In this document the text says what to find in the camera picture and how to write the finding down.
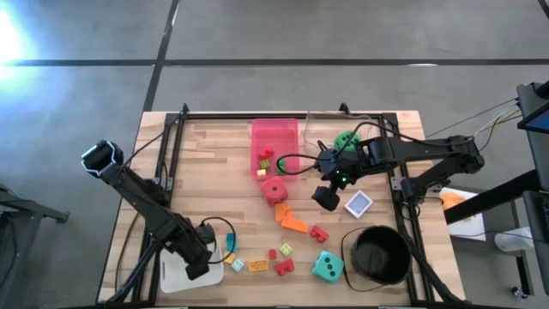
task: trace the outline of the green lego brick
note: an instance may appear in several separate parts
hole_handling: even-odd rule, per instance
[[[267,159],[259,161],[259,165],[261,168],[269,168],[271,166]]]
[[[341,149],[341,147],[343,147],[347,139],[351,138],[351,142],[349,142],[349,144],[345,147],[345,150],[348,150],[348,151],[354,150],[354,144],[357,142],[360,142],[360,136],[358,133],[356,133],[353,137],[351,137],[351,134],[353,134],[352,131],[345,131],[341,133],[339,136],[337,136],[334,142],[335,149],[337,150]]]
[[[282,169],[286,170],[286,166],[284,165],[284,159],[281,160],[280,166]],[[277,175],[285,175],[279,168],[278,165],[276,166],[276,174]]]
[[[282,254],[287,256],[288,254],[290,254],[292,252],[292,247],[289,244],[284,244],[281,247],[281,252],[282,252]]]

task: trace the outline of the black bucket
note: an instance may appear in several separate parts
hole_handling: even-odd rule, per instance
[[[362,276],[389,285],[406,278],[412,255],[398,232],[391,227],[376,226],[368,227],[354,242],[351,262]]]

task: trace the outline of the red block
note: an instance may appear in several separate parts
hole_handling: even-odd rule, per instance
[[[268,258],[270,259],[276,259],[276,250],[275,249],[270,249],[268,251]]]
[[[288,272],[292,272],[294,270],[293,268],[293,260],[290,258],[282,263],[278,263],[274,269],[278,272],[279,276],[283,276]]]
[[[259,158],[259,160],[265,160],[267,158],[269,158],[269,156],[273,155],[275,152],[273,150],[272,147],[270,146],[267,146],[264,150],[260,151],[258,154],[257,154],[257,158]]]
[[[319,243],[323,243],[329,237],[328,233],[326,233],[326,231],[321,229],[319,226],[312,227],[311,236],[316,238]]]
[[[280,177],[273,177],[263,181],[261,191],[270,206],[282,203],[288,198],[288,189]]]

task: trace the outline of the pink plastic bin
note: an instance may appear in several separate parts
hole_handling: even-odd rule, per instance
[[[257,170],[262,169],[259,165],[257,154],[267,146],[274,150],[274,154],[268,158],[270,167],[266,176],[257,176]],[[298,120],[294,118],[282,119],[254,119],[251,122],[251,177],[263,181],[278,176],[282,180],[295,180],[297,175],[277,175],[276,161],[282,155],[298,154]],[[284,159],[284,170],[296,172],[299,170],[299,158],[290,157]]]

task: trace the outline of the concrete floor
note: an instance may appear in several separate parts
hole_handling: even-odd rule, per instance
[[[0,56],[156,59],[171,3],[0,2],[0,28],[12,40]],[[183,0],[166,58],[549,58],[547,29],[535,0]],[[166,67],[153,110],[183,102],[195,111],[326,110],[344,101],[355,110],[417,109],[428,134],[516,96],[519,83],[547,80],[547,72],[533,65]],[[146,66],[0,67],[0,183],[71,211],[64,225],[44,221],[13,307],[94,302],[120,197],[82,171],[80,155],[102,138],[131,151],[152,74]],[[472,133],[498,113],[440,136]],[[498,127],[483,155],[485,168],[454,184],[488,189],[533,167],[526,135],[512,123]],[[546,307],[533,254],[535,296],[524,302],[507,290],[518,284],[514,259],[461,245],[456,258],[472,302]]]

